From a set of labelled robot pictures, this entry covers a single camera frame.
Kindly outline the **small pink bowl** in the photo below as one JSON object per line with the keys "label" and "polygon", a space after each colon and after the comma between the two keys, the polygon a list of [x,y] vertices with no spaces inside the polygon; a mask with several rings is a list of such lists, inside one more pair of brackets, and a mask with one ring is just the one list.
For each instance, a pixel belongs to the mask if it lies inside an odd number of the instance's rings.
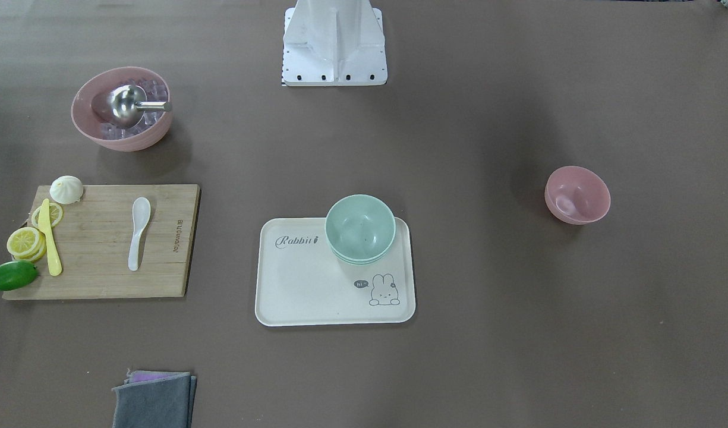
{"label": "small pink bowl", "polygon": [[547,179],[544,200],[554,217],[571,225],[586,225],[602,219],[611,207],[604,181],[587,168],[557,168]]}

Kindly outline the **white ceramic spoon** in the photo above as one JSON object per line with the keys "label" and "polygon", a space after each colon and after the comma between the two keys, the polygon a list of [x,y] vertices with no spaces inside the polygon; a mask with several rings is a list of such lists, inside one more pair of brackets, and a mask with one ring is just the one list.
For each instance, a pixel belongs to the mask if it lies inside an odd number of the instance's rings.
{"label": "white ceramic spoon", "polygon": [[130,271],[139,269],[139,247],[143,231],[151,218],[152,207],[146,197],[138,197],[132,206],[133,233],[128,250],[128,268]]}

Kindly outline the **pink bowl with ice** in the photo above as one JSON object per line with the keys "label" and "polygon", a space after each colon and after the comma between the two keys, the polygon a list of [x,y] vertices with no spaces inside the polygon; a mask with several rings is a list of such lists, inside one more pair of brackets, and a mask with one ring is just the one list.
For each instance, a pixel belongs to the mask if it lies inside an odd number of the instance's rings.
{"label": "pink bowl with ice", "polygon": [[136,82],[144,80],[151,84],[157,83],[163,85],[166,94],[171,94],[171,90],[165,79],[155,71],[138,66],[122,66],[113,70],[103,71],[103,73],[96,75],[84,83],[81,89],[75,94],[71,103],[71,119],[76,130],[100,146],[120,152],[143,150],[160,141],[168,130],[170,130],[173,120],[172,113],[161,113],[155,123],[149,127],[146,127],[144,121],[141,122],[144,129],[139,133],[131,135],[130,130],[124,130],[122,131],[124,138],[109,139],[106,138],[106,133],[103,132],[107,128],[105,122],[98,118],[90,107],[90,101],[95,95],[106,90],[116,89],[116,87],[130,80]]}

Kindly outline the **front lemon slice stack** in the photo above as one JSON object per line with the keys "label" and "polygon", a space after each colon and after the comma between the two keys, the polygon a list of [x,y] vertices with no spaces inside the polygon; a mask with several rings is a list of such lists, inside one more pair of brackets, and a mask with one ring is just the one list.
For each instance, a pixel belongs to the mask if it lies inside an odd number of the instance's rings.
{"label": "front lemon slice stack", "polygon": [[11,233],[6,249],[14,260],[35,262],[46,254],[46,238],[37,228],[19,228]]}

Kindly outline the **green stacked bowls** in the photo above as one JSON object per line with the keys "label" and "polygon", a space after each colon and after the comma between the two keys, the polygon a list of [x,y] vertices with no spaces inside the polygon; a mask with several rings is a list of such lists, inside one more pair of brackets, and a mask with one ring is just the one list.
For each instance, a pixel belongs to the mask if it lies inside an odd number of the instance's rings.
{"label": "green stacked bowls", "polygon": [[382,200],[355,194],[342,198],[329,209],[324,232],[337,258],[350,265],[370,265],[393,246],[396,221]]}

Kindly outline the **cream rabbit tray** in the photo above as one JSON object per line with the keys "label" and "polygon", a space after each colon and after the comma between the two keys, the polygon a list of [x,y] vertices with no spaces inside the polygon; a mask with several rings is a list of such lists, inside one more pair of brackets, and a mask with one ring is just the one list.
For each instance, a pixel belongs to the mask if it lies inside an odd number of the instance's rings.
{"label": "cream rabbit tray", "polygon": [[408,225],[371,265],[334,255],[323,218],[277,218],[261,228],[255,315],[267,327],[407,322],[417,307]]}

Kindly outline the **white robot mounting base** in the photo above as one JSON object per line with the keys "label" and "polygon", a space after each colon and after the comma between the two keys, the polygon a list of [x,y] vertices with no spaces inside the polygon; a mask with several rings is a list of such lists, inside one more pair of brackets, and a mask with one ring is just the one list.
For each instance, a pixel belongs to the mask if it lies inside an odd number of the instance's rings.
{"label": "white robot mounting base", "polygon": [[369,1],[298,1],[284,13],[281,82],[288,87],[384,85],[383,14]]}

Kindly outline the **metal ice scoop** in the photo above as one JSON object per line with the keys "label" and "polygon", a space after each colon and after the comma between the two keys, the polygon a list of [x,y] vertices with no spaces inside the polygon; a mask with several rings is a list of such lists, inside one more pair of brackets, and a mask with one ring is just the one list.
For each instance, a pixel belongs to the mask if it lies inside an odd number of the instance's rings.
{"label": "metal ice scoop", "polygon": [[130,129],[137,125],[144,113],[169,112],[170,101],[149,101],[142,87],[126,84],[116,89],[95,95],[90,106],[98,118],[121,129]]}

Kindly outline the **wooden cutting board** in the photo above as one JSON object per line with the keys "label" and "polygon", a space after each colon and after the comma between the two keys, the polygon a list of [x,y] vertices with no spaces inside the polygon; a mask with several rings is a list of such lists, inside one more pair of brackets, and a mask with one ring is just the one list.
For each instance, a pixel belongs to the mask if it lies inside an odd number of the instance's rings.
{"label": "wooden cutting board", "polygon": [[[139,269],[130,271],[133,202],[149,200],[151,219],[141,236]],[[147,184],[86,186],[65,205],[54,230],[63,271],[51,276],[37,261],[31,284],[5,291],[8,300],[182,297],[187,289],[200,186]]]}

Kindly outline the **grey and purple cloth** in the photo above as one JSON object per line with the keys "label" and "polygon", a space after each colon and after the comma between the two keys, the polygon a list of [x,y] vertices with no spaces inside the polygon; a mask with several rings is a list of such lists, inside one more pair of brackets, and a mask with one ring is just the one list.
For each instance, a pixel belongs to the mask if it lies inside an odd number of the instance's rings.
{"label": "grey and purple cloth", "polygon": [[190,427],[196,385],[190,372],[127,371],[113,388],[113,427]]}

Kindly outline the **white garlic bulb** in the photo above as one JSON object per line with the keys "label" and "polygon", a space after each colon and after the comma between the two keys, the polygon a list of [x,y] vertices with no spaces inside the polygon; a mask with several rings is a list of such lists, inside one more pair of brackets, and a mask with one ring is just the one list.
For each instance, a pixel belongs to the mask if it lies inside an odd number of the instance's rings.
{"label": "white garlic bulb", "polygon": [[49,195],[56,203],[70,205],[81,200],[84,186],[81,179],[64,175],[55,179],[49,187]]}

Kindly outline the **lemon slice under knife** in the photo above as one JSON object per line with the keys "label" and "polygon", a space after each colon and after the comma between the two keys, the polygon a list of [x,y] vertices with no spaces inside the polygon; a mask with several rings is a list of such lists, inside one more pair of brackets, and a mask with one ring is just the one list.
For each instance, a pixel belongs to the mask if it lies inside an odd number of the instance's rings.
{"label": "lemon slice under knife", "polygon": [[[30,214],[30,222],[33,225],[33,228],[39,227],[39,219],[40,219],[40,213],[42,211],[43,206],[37,206],[35,210]],[[55,228],[62,220],[63,218],[63,208],[57,203],[50,202],[49,203],[49,222],[51,225],[49,227]]]}

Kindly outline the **yellow plastic knife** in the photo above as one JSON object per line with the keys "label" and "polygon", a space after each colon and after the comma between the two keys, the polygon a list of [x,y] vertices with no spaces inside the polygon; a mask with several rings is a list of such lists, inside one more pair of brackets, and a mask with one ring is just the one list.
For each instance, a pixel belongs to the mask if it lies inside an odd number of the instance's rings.
{"label": "yellow plastic knife", "polygon": [[46,242],[46,257],[48,258],[48,270],[51,276],[59,276],[62,273],[62,263],[56,248],[56,241],[51,227],[51,201],[44,199],[40,206],[38,229],[43,233]]}

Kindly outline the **green lime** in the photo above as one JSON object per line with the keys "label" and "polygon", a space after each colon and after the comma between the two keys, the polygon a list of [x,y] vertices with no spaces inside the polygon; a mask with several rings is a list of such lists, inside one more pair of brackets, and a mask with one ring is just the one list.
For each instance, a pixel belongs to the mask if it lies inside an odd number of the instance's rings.
{"label": "green lime", "polygon": [[0,291],[11,291],[31,284],[38,276],[32,262],[14,260],[0,265]]}

